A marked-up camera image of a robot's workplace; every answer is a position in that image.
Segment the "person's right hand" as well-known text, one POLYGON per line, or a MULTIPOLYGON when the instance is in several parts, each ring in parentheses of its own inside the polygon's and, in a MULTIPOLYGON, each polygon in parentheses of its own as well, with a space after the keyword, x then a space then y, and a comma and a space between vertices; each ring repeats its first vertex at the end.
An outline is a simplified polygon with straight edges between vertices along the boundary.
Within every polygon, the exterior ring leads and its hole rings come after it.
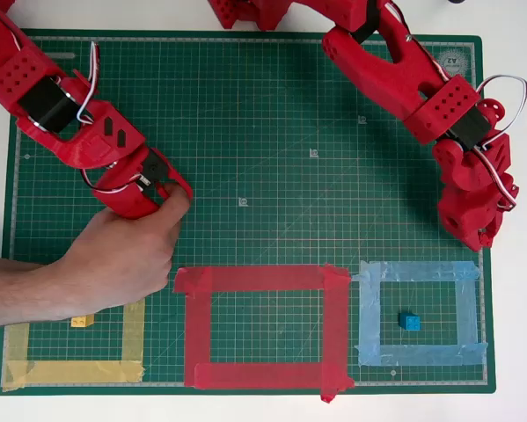
POLYGON ((108 208, 93 216, 54 264, 59 318, 136 302, 167 285, 190 199, 176 184, 167 184, 165 190, 165 203, 141 219, 124 219, 108 208))

